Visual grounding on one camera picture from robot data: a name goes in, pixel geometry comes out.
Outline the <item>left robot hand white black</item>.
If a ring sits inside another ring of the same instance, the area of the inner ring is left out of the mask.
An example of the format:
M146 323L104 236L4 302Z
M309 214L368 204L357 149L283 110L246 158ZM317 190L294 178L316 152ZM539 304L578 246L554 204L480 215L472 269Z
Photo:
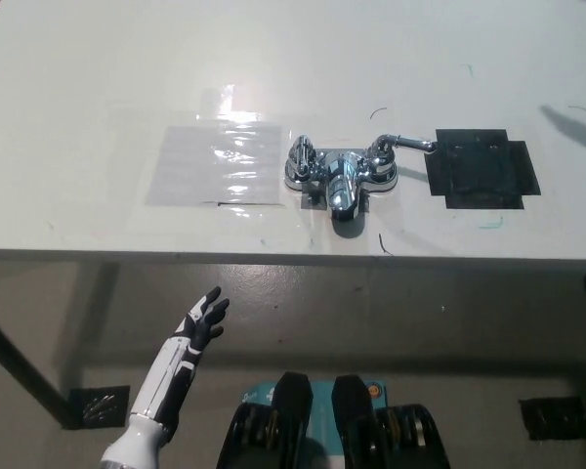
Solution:
M180 410L196 369L211 340L222 335L220 322L230 300L217 286L192 306L160 348L135 399L131 412L159 424L167 441L179 425Z

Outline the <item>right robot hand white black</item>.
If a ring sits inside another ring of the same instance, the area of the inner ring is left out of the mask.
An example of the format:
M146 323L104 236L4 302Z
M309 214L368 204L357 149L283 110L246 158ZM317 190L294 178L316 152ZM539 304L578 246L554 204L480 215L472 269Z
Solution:
M586 124L567 117L549 106L542 106L540 111L560 133L586 148Z

